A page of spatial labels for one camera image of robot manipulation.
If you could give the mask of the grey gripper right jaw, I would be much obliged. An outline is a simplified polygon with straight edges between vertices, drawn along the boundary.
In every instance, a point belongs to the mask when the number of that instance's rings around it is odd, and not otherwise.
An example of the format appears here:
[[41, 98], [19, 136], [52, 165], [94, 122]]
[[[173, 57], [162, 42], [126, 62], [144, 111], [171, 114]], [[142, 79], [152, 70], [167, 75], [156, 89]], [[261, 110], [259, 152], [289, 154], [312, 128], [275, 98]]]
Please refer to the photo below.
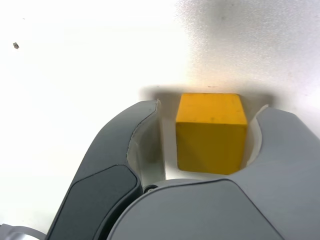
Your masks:
[[255, 160], [231, 175], [173, 183], [135, 200], [111, 240], [317, 240], [320, 140], [294, 114], [267, 107]]

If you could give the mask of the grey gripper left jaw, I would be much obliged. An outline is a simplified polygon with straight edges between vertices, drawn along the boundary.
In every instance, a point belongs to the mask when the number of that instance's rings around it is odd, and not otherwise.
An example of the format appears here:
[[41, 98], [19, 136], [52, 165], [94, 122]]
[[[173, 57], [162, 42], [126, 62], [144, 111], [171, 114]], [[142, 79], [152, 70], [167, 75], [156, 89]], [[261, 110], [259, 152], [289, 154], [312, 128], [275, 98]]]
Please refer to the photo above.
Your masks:
[[145, 187], [166, 178], [161, 102], [110, 120], [89, 146], [47, 233], [49, 240], [105, 240]]

